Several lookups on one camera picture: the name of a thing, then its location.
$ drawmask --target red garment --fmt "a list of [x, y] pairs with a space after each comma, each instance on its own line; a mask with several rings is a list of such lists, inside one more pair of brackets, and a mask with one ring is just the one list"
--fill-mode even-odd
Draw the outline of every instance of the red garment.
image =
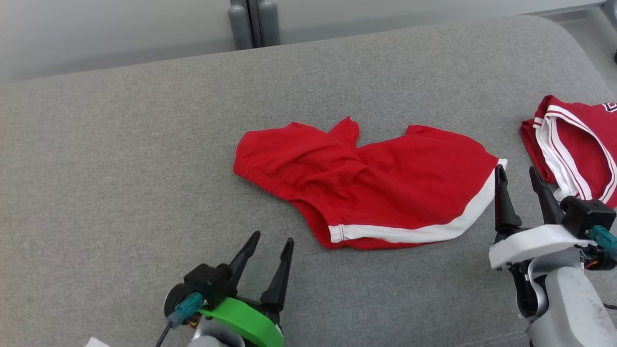
[[523, 143], [541, 177], [557, 183], [559, 200], [573, 195], [617, 207], [617, 104], [569, 104], [546, 96], [521, 126]]
[[461, 235], [494, 195], [497, 158], [456, 133], [411, 125], [356, 148], [349, 117], [247, 132], [234, 172], [292, 203], [327, 248], [403, 248]]

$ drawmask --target teal connector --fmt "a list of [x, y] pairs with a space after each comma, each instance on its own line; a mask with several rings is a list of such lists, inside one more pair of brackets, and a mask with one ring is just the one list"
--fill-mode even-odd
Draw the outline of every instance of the teal connector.
[[596, 225], [591, 228], [589, 238], [594, 240], [599, 246], [607, 250], [609, 253], [617, 255], [617, 238], [605, 227]]
[[182, 300], [182, 302], [176, 306], [176, 309], [172, 312], [172, 314], [167, 316], [167, 320], [171, 322], [175, 328], [182, 324], [182, 322], [184, 322], [188, 317], [191, 317], [193, 314], [197, 313], [197, 310], [199, 310], [203, 305], [203, 297], [201, 294], [195, 292], [189, 295], [188, 298]]

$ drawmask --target green bracket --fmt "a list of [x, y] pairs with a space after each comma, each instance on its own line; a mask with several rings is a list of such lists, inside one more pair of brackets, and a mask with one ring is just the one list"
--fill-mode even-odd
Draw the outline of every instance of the green bracket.
[[274, 323], [238, 299], [226, 298], [214, 310], [200, 309], [199, 313], [216, 319], [258, 347], [283, 347], [283, 334]]

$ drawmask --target white wall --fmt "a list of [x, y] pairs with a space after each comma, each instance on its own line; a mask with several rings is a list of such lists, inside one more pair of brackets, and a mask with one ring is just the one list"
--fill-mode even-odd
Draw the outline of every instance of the white wall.
[[[599, 0], [276, 0], [282, 43]], [[0, 0], [0, 82], [234, 49], [229, 0]]]

